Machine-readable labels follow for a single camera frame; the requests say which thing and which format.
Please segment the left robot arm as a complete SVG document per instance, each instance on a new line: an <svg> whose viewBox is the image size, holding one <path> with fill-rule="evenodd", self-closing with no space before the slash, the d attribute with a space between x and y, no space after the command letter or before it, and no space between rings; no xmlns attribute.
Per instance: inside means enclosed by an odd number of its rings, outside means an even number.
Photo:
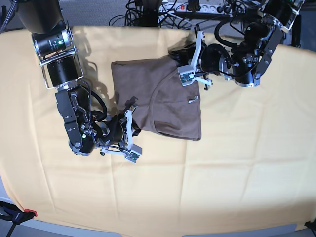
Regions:
<svg viewBox="0 0 316 237"><path fill-rule="evenodd" d="M215 27L216 43L207 45L205 32L195 26L196 40L183 48L169 52L176 61L180 81L183 86L195 81L212 85L209 74L233 80L241 87L256 87L261 76L272 61L277 46L282 43L300 10L303 0L264 0L257 10L257 16L242 32L240 44L223 39L220 29L235 19L249 19L249 14L237 10L231 19L222 20Z"/></svg>

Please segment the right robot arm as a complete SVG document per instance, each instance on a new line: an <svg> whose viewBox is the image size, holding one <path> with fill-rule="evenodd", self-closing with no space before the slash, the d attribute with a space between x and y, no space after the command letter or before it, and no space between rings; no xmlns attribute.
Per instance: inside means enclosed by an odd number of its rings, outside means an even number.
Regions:
<svg viewBox="0 0 316 237"><path fill-rule="evenodd" d="M56 89L57 109L63 118L74 154L87 156L96 148L102 155L122 155L135 162L142 154L133 143L140 129L132 119L135 105L110 116L104 101L83 79L71 27L56 0L15 0L13 8L32 34L45 86Z"/></svg>

